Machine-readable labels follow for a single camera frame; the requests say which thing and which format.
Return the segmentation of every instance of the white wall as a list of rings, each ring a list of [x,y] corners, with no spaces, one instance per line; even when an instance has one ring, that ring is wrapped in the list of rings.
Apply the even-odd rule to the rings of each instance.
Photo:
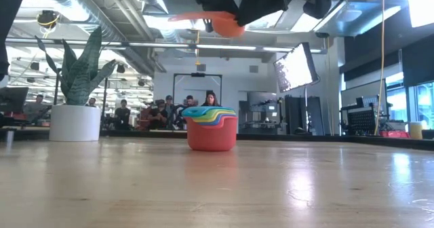
[[[155,73],[154,77],[154,99],[164,99],[172,95],[174,73],[195,73],[196,58],[183,58],[182,60],[162,58],[159,60],[166,68],[167,73]],[[233,108],[238,112],[240,100],[246,99],[246,92],[276,92],[276,81],[274,71],[269,74],[267,64],[261,63],[256,58],[200,58],[200,63],[207,64],[207,74],[220,74],[222,82],[222,102],[224,107]],[[250,65],[258,65],[259,73],[250,73]],[[217,98],[220,98],[220,86],[209,77],[192,78],[177,76],[175,87],[175,103],[181,103],[188,94],[203,94],[198,98],[199,103],[205,101],[205,91],[213,90]]]

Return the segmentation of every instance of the person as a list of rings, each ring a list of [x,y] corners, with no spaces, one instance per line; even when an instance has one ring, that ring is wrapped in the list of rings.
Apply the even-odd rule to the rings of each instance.
[[[195,105],[195,99],[193,98],[193,96],[188,95],[186,99],[188,107],[193,107]]]
[[[115,118],[117,119],[117,123],[115,124],[116,130],[130,129],[130,113],[131,111],[127,108],[127,100],[122,99],[121,107],[115,111]]]
[[[213,92],[208,92],[205,98],[205,102],[202,104],[203,107],[221,107],[217,102],[216,94]]]
[[[167,115],[170,115],[172,113],[172,110],[174,109],[174,104],[173,104],[173,98],[172,98],[172,96],[167,95],[165,97],[164,109],[167,112]]]
[[[42,100],[43,95],[37,95],[35,102],[29,102],[24,106],[23,111],[27,121],[35,121],[43,114],[44,110],[47,109],[47,105],[42,104]]]
[[[87,103],[86,106],[87,106],[87,107],[96,107],[96,106],[95,106],[95,102],[96,102],[96,99],[95,99],[95,98],[90,98],[90,99],[89,99],[89,103]]]
[[[195,106],[195,99],[193,98],[193,96],[188,95],[187,98],[187,105],[178,105],[176,107],[174,107],[174,110],[177,111],[178,109],[181,109],[179,111],[179,113],[177,114],[177,116],[175,117],[175,120],[173,122],[173,127],[178,130],[179,128],[181,128],[183,126],[183,124],[186,124],[186,120],[184,119],[184,117],[182,116],[182,112],[189,107],[194,107]]]
[[[151,109],[148,115],[148,120],[151,122],[149,129],[151,130],[165,128],[167,122],[167,111],[165,110],[164,100],[157,100],[156,104],[157,108]]]

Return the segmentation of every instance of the lamp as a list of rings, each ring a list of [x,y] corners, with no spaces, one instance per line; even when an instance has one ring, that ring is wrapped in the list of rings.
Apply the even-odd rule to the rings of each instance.
[[[118,72],[118,73],[125,73],[125,67],[123,66],[123,64],[118,64],[117,65],[116,72]]]

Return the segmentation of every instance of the potted plant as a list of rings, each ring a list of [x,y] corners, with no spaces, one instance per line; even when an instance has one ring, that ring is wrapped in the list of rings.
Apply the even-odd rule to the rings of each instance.
[[[39,49],[45,52],[50,68],[58,74],[60,87],[66,104],[53,106],[50,140],[92,141],[100,137],[101,110],[85,107],[90,93],[101,81],[113,73],[117,63],[112,60],[98,71],[102,31],[98,27],[87,40],[82,55],[77,58],[65,40],[62,69],[59,72],[53,59],[48,55],[42,40],[36,37]]]

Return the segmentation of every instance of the white planter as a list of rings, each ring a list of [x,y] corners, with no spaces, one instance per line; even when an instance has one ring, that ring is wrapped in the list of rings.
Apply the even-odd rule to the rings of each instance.
[[[53,106],[50,140],[94,141],[100,138],[101,110],[94,107]]]

